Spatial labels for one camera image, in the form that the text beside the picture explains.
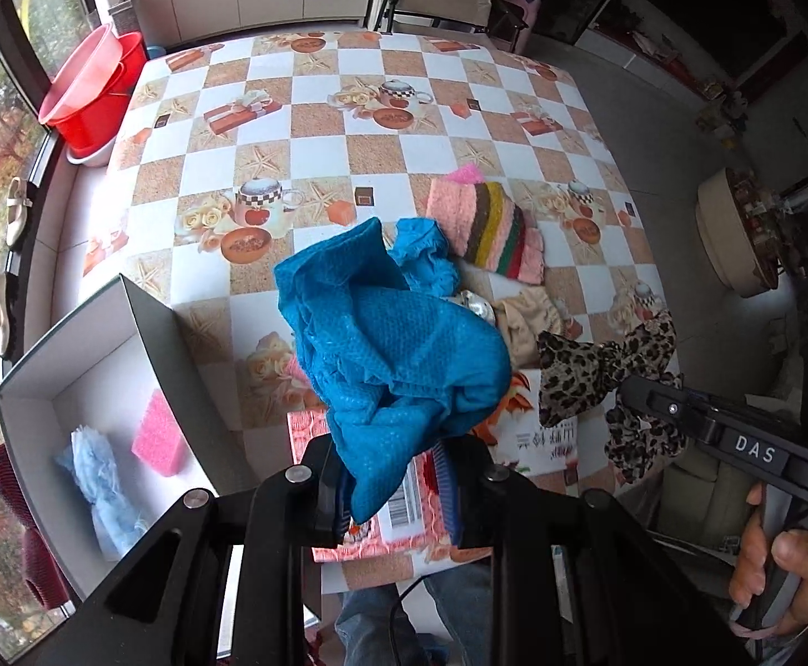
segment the hand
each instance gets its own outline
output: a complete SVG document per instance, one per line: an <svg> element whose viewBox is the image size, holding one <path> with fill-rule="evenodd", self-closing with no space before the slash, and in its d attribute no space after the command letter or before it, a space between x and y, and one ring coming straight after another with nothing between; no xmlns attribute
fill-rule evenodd
<svg viewBox="0 0 808 666"><path fill-rule="evenodd" d="M761 483L756 483L746 497L747 503L757 506L762 502ZM808 532L797 529L779 533L771 545L771 555L780 568L796 573L802 579L789 611L775 628L777 635L789 635L808 625ZM768 542L762 531L759 512L749 518L740 542L740 555L731 576L728 592L734 603L746 608L753 596L765 590L765 560Z"/></svg>

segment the checkered tablecloth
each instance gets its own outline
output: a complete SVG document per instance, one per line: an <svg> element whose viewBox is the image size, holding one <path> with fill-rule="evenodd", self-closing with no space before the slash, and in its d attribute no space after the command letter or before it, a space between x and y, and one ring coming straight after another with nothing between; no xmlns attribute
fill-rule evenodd
<svg viewBox="0 0 808 666"><path fill-rule="evenodd" d="M568 73L375 32L234 39L149 62L94 195L79 299L125 273L176 310L265 477L285 465L265 456L265 444L288 453L285 414L316 401L285 370L273 266L374 215L390 245L398 218L425 215L432 177L467 163L535 218L544 286L572 337L618 339L661 304L638 211ZM247 212L241 186L271 179L281 192ZM234 243L265 231L244 262ZM521 288L467 266L463 284L491 301ZM581 485L616 487L606 437L600 409L580 416Z"/></svg>

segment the light blue cloth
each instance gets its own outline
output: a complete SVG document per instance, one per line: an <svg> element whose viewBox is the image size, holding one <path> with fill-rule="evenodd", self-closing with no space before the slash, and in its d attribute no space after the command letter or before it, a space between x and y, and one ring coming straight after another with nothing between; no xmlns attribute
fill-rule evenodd
<svg viewBox="0 0 808 666"><path fill-rule="evenodd" d="M72 474L74 483L92 505L92 523L104 557L120 560L148 525L123 495L111 444L94 428L81 425L72 432L71 444L56 460Z"/></svg>
<svg viewBox="0 0 808 666"><path fill-rule="evenodd" d="M473 312L407 289L376 218L287 258L274 278L363 523L416 453L494 411L509 388L509 353Z"/></svg>
<svg viewBox="0 0 808 666"><path fill-rule="evenodd" d="M398 237L389 255L414 292L439 298L456 292L459 271L447 260L447 238L434 220L427 217L398 220Z"/></svg>

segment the white box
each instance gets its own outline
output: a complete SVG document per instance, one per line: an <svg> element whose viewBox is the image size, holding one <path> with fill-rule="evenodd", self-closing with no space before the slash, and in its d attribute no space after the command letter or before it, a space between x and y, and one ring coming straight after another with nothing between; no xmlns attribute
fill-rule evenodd
<svg viewBox="0 0 808 666"><path fill-rule="evenodd" d="M80 598L111 570L90 506L56 463L79 425L111 442L123 492L149 524L185 491L253 488L254 472L215 409L161 302L119 275L59 321L0 383L3 437L25 500ZM150 396L161 388L190 452L164 478L131 452Z"/></svg>

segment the leopard print cloth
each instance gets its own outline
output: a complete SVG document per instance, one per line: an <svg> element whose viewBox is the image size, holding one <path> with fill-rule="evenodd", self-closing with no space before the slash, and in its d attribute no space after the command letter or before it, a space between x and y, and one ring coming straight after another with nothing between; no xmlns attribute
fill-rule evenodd
<svg viewBox="0 0 808 666"><path fill-rule="evenodd" d="M596 407L629 375L681 387L680 376L665 374L676 348L672 315L662 310L623 342L575 342L562 335L540 333L540 424L551 428L570 416ZM655 419L642 430L641 420L619 403L605 415L611 438L605 453L632 483L654 465L657 456L677 456L686 439L672 426Z"/></svg>
<svg viewBox="0 0 808 666"><path fill-rule="evenodd" d="M663 373L660 382L680 389L682 375ZM605 413L610 432L605 453L627 483L645 478L660 456L675 458L687 446L687 436L674 425L646 416L644 420L649 427L642 425L638 413L620 403L620 393L617 393L617 405Z"/></svg>

